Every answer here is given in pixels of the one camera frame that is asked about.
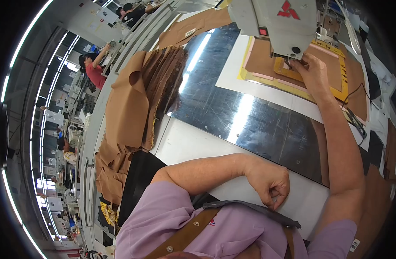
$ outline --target sewing workstation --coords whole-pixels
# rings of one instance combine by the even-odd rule
[[[338,1],[301,2],[233,0],[207,8],[166,1],[115,43],[79,158],[79,207],[89,250],[97,246],[94,228],[115,237],[160,167],[231,153],[253,153],[289,169],[292,189],[278,212],[297,220],[302,238],[311,240],[329,196],[329,172],[322,117],[289,63],[301,61],[304,53],[325,62],[365,175],[377,174],[389,185],[388,197],[394,197],[396,110],[390,97],[395,76],[374,54],[379,46],[367,40],[362,14],[348,14],[352,8]],[[139,51],[146,52],[140,57]],[[178,63],[156,68],[166,55]],[[144,78],[144,95],[135,85],[121,88],[132,80],[131,71],[147,77],[150,70],[164,68],[171,76],[162,75],[168,81],[153,94],[147,88],[153,78]],[[106,155],[110,147],[114,155]],[[113,183],[103,178],[106,174]],[[263,205],[245,177],[209,195]],[[120,205],[115,233],[98,223],[101,196]]]

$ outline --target sewing machine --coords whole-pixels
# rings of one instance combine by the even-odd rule
[[[352,48],[361,54],[347,12],[338,0],[334,1],[345,18]],[[327,36],[323,18],[327,15],[328,8],[329,0],[326,0],[326,5],[319,7],[316,0],[232,0],[228,12],[232,21],[242,29],[243,35],[269,40],[272,47],[269,55],[288,61],[301,60],[312,40],[318,36]]]

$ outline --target lavender shirt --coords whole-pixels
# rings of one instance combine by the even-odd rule
[[[117,236],[116,259],[144,258],[201,211],[194,210],[188,192],[179,186],[165,181],[150,184]],[[306,250],[299,232],[294,231],[295,259],[346,258],[355,233],[352,220],[333,222]],[[234,258],[253,242],[261,258],[284,258],[287,240],[280,224],[244,205],[228,205],[184,251]]]

